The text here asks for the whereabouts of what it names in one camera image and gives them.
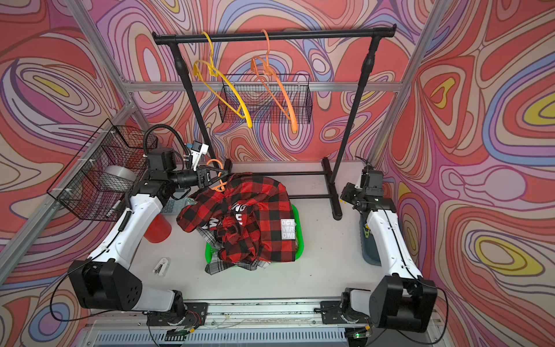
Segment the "red plaid long-sleeve shirt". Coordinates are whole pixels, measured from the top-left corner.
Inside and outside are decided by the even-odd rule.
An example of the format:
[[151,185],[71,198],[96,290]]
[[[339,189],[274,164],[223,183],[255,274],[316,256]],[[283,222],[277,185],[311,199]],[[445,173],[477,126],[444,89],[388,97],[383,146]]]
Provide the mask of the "red plaid long-sleeve shirt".
[[269,177],[235,173],[225,190],[193,194],[195,204],[176,218],[186,233],[207,228],[219,242],[225,263],[290,263],[296,260],[294,239],[282,236],[282,221],[294,219],[286,186]]

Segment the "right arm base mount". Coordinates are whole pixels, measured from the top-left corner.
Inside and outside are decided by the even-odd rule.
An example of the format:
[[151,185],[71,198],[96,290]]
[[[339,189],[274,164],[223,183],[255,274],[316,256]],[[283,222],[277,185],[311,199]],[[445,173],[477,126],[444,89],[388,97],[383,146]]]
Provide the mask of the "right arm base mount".
[[339,324],[370,324],[370,316],[357,312],[343,304],[341,301],[321,301],[319,307],[314,309],[314,313],[321,316],[325,325]]

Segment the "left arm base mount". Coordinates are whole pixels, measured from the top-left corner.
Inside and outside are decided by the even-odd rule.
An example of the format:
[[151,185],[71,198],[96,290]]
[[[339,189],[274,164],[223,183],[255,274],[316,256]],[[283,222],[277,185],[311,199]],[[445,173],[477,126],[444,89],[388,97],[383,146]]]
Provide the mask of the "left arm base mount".
[[207,302],[186,302],[183,309],[169,312],[149,312],[149,327],[189,327],[199,328],[205,324],[208,314]]

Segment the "grey plaid long-sleeve shirt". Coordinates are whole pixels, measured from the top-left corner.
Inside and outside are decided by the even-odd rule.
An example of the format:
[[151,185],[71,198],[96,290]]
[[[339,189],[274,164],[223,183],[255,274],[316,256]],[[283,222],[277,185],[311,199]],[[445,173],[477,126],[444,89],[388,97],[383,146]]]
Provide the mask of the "grey plaid long-sleeve shirt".
[[197,228],[196,231],[211,247],[212,258],[205,266],[205,272],[209,275],[215,275],[232,267],[255,271],[270,265],[270,262],[260,260],[256,255],[256,249],[249,237],[239,237],[236,241],[227,242],[219,239],[217,231],[210,230],[208,227]]

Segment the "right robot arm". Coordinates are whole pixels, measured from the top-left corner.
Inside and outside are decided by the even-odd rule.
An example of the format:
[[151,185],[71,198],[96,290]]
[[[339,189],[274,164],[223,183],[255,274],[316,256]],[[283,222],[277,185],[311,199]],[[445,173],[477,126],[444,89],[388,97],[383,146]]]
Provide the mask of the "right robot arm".
[[383,273],[374,290],[346,289],[343,311],[365,315],[377,328],[426,332],[439,289],[412,260],[395,204],[384,196],[383,173],[366,166],[356,184],[345,185],[341,199],[360,213],[363,253],[372,253]]

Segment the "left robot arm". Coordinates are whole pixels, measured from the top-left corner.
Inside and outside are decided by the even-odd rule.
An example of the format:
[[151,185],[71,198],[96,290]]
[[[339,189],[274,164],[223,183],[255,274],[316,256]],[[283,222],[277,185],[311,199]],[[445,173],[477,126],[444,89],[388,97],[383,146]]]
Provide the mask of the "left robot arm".
[[182,155],[171,147],[152,147],[149,139],[158,128],[152,126],[144,133],[146,170],[124,196],[123,214],[86,260],[71,264],[67,276],[79,305],[96,315],[145,312],[150,319],[178,325],[188,312],[182,292],[146,286],[130,267],[141,239],[177,190],[211,187],[217,178],[225,179],[228,172],[200,164],[210,149],[207,143],[186,144],[179,139]]

